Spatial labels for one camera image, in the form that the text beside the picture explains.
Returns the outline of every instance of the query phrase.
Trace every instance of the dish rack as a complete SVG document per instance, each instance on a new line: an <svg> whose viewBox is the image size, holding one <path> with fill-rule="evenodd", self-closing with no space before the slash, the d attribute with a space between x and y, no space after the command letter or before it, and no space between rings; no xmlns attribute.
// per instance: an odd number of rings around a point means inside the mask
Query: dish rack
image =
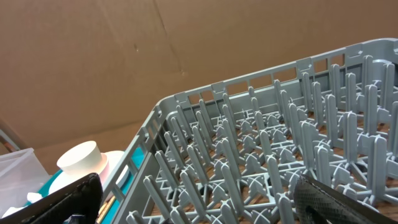
<svg viewBox="0 0 398 224"><path fill-rule="evenodd" d="M398 204L397 63L398 39L370 40L160 100L105 183L113 223L293 223L300 174L371 209Z"/></svg>

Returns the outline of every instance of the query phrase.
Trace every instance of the black object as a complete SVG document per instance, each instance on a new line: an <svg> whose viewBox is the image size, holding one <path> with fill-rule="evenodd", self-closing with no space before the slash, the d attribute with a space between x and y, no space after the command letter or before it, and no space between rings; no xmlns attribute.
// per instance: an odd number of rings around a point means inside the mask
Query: black object
<svg viewBox="0 0 398 224"><path fill-rule="evenodd" d="M307 175L296 183L294 202L303 224L398 223Z"/></svg>
<svg viewBox="0 0 398 224"><path fill-rule="evenodd" d="M98 174L88 174L12 215L0 219L6 223L93 224L97 219L103 190Z"/></svg>

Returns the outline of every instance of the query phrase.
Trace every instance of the brown cardboard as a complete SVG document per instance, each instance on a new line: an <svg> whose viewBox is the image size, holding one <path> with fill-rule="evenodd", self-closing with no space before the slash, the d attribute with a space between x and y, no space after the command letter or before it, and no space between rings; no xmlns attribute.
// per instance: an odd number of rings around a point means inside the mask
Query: brown cardboard
<svg viewBox="0 0 398 224"><path fill-rule="evenodd" d="M2 143L0 143L0 155L4 155L4 154L7 154L7 153L10 153L10 152L9 152L8 149L5 147L5 145L3 145Z"/></svg>
<svg viewBox="0 0 398 224"><path fill-rule="evenodd" d="M173 93L398 37L398 1L369 3L0 1L0 120L24 147L61 155L72 144L60 142L140 123Z"/></svg>

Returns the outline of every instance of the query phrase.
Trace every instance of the cardboard box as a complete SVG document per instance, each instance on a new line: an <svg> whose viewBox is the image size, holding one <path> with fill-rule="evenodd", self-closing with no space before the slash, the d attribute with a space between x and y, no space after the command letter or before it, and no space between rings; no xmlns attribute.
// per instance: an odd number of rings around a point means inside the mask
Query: cardboard box
<svg viewBox="0 0 398 224"><path fill-rule="evenodd" d="M50 160L93 133L108 133L107 144L118 146L135 134L121 127L139 126L165 96L398 37L397 7L395 0L1 1L2 129Z"/></svg>

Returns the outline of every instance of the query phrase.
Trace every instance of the gray plastic rack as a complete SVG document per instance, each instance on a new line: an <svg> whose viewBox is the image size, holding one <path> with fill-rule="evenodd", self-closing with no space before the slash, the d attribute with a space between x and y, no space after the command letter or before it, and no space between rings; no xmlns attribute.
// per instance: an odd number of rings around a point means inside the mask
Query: gray plastic rack
<svg viewBox="0 0 398 224"><path fill-rule="evenodd" d="M398 204L387 182L398 179L397 63L398 39L370 40L164 98L105 183L120 203L113 223L294 223L300 174L371 209ZM293 79L275 78L289 69ZM259 77L271 84L254 89ZM228 94L236 83L248 90ZM126 165L135 178L124 194Z"/></svg>

